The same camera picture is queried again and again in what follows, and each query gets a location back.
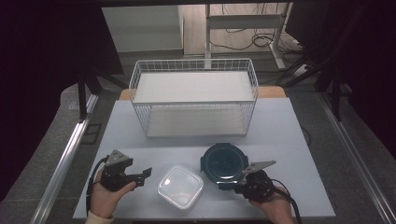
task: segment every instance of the clear plastic container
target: clear plastic container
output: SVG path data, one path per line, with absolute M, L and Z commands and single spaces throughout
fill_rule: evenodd
M 158 193 L 179 209 L 190 208 L 201 194 L 202 178 L 182 166 L 172 167 L 158 185 Z

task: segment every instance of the table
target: table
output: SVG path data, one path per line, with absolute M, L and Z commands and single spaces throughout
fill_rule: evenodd
M 200 172 L 199 158 L 219 142 L 229 142 L 241 148 L 249 161 L 276 160 L 277 163 L 265 171 L 287 186 L 299 205 L 302 217 L 335 216 L 290 99 L 279 87 L 260 87 L 259 92 L 261 99 L 256 104 L 246 137 L 147 139 L 124 91 L 115 103 L 93 166 L 117 149 L 134 158 L 134 164 L 126 170 L 127 174 L 141 173 L 149 167 L 153 170 L 144 187 L 122 198 L 114 216 L 134 220 L 264 218 L 262 211 L 253 208 L 242 195 L 236 195 L 232 190 L 219 190 Z M 201 197 L 188 211 L 178 210 L 157 193 L 162 176 L 177 164 L 187 167 L 204 180 Z M 85 217 L 84 189 L 74 218 Z

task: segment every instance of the white wire basket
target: white wire basket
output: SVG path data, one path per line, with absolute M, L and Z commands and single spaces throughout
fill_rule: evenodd
M 146 137 L 245 136 L 258 95 L 250 59 L 138 61 L 129 93 Z

